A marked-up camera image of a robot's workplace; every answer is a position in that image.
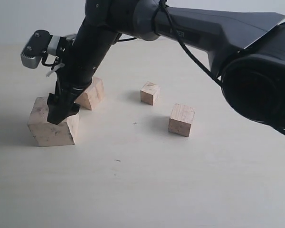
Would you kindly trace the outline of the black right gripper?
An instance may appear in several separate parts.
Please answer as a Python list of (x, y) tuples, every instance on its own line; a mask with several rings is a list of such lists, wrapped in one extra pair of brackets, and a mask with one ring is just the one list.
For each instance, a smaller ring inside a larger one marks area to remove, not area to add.
[(56, 75), (55, 92), (50, 93), (47, 99), (47, 121), (51, 124), (60, 124), (76, 115), (81, 106), (76, 100), (90, 86), (90, 73), (87, 71), (57, 71)]

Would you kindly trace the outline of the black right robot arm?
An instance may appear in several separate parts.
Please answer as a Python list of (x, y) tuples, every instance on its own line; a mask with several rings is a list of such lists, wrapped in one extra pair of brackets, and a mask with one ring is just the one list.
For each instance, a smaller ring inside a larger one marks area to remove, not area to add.
[(47, 120), (59, 124), (79, 111), (75, 100), (91, 85), (121, 34), (166, 37), (208, 54), (206, 74), (243, 117), (285, 129), (285, 15), (170, 7), (163, 0), (88, 0), (85, 18), (57, 71)]

